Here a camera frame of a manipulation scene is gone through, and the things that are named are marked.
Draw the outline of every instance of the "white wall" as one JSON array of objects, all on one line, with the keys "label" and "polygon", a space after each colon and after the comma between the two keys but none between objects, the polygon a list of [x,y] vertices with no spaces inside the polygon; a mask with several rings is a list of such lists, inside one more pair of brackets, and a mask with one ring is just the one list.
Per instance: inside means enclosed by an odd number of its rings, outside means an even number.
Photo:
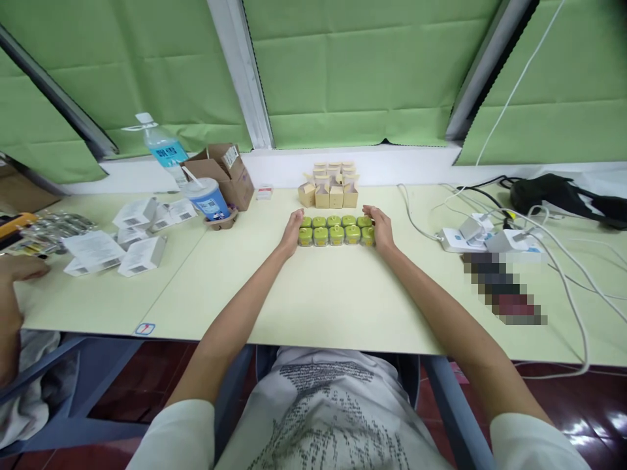
[{"label": "white wall", "polygon": [[[362,186],[405,184],[473,184],[500,174],[527,178],[540,169],[591,172],[627,170],[627,162],[559,163],[551,165],[453,166],[461,147],[409,147],[382,144],[372,147],[253,150],[242,159],[256,187],[295,188],[304,183],[302,174],[311,172],[318,161],[354,161]],[[61,185],[69,194],[153,193],[176,191],[172,177],[153,157],[101,163],[109,177],[93,183]]]}]

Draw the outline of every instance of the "chair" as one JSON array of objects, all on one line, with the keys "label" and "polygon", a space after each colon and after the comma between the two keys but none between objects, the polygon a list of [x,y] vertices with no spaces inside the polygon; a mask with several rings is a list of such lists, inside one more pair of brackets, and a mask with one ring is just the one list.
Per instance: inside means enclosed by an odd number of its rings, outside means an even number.
[{"label": "chair", "polygon": [[40,432],[0,450],[0,458],[21,452],[90,445],[143,436],[147,424],[121,423],[88,418],[89,411],[133,357],[143,341],[111,337],[74,337],[21,372],[0,390],[0,405],[19,396],[37,377],[64,358],[78,356],[74,392],[51,414]]},{"label": "chair", "polygon": [[[257,381],[270,372],[276,359],[278,347],[246,345],[229,368],[216,401],[216,463],[233,431],[236,402],[242,395],[246,372],[255,351],[253,348],[256,348]],[[458,470],[496,470],[490,447],[448,359],[444,356],[416,354],[394,354],[394,356],[396,361],[391,363],[398,368],[400,382],[408,393],[414,409],[419,395],[421,362],[425,366]]]}]

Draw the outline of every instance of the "table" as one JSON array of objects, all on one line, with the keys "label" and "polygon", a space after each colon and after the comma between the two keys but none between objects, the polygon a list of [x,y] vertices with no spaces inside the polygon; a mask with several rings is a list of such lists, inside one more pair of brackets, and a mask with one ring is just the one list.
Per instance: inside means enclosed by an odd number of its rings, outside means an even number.
[{"label": "table", "polygon": [[[489,189],[498,198],[507,191]],[[409,187],[414,221],[435,233],[459,227],[464,216],[444,207],[451,193],[439,186]],[[546,264],[511,267],[534,294],[547,326],[505,325],[486,307],[464,273],[459,255],[410,224],[402,193],[396,187],[360,188],[359,203],[375,204],[393,220],[396,244],[455,297],[516,360],[578,363],[581,334],[556,272]],[[461,198],[450,206],[469,213]],[[295,190],[275,190],[271,201],[253,201],[231,230],[207,232],[165,287],[142,322],[155,325],[151,337],[198,340],[217,314],[276,246],[289,214],[299,207]],[[306,215],[358,215],[359,209],[307,209]],[[606,293],[620,295],[627,272],[612,252],[600,245],[569,242],[570,236],[611,243],[627,253],[627,234],[604,232],[594,221],[568,217],[549,221],[551,230],[571,249]],[[572,263],[557,253],[567,274],[583,282]],[[595,294],[573,286],[590,334],[594,364],[627,366],[627,324]],[[615,300],[627,311],[627,302]],[[270,291],[250,337],[251,343],[336,347],[363,351],[442,354],[424,318],[373,249],[365,247],[301,248],[284,266]]]},{"label": "table", "polygon": [[[117,231],[111,220],[120,208],[134,199],[152,195],[71,196],[50,207],[85,215],[105,232]],[[161,202],[181,199],[180,195],[158,195]],[[168,241],[159,269],[131,278],[117,268],[72,277],[63,272],[72,256],[49,258],[52,271],[41,279],[15,283],[24,328],[61,330],[93,334],[131,335],[163,289],[205,233],[200,217],[168,227],[159,234]]]}]

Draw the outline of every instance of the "tiled floor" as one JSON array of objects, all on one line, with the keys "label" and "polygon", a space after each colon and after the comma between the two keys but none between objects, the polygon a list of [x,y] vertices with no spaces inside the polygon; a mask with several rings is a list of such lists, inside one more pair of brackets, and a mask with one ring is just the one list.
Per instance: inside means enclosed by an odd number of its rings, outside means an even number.
[{"label": "tiled floor", "polygon": [[[94,418],[150,422],[163,408],[187,366],[195,344],[153,341],[144,344],[102,400],[93,408]],[[562,373],[558,366],[521,366],[523,375]],[[589,373],[584,377],[527,381],[529,388],[555,425],[565,433],[593,470],[627,468],[627,378]],[[254,387],[249,370],[246,398]],[[462,385],[484,435],[489,425],[470,385]],[[421,383],[418,414],[425,421],[440,452],[454,464],[440,413],[428,380]],[[30,452],[0,460],[0,470],[123,469],[139,445],[139,439],[103,443],[46,452]]]}]

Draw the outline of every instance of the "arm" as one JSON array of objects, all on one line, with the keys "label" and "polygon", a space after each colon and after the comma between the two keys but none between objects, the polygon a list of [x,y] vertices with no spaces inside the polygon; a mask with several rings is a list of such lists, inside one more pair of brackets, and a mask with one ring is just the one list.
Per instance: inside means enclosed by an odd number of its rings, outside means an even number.
[{"label": "arm", "polygon": [[0,255],[0,388],[10,384],[20,365],[20,328],[23,319],[13,282],[40,277],[50,268],[39,258]]},{"label": "arm", "polygon": [[222,380],[250,337],[276,276],[296,251],[302,214],[299,209],[290,215],[279,246],[209,326],[166,406],[193,398],[215,404]]},{"label": "arm", "polygon": [[502,413],[521,413],[552,425],[492,336],[396,247],[389,217],[373,206],[364,206],[364,213],[375,222],[381,257],[407,289],[444,350],[457,361],[488,419],[492,421]]}]

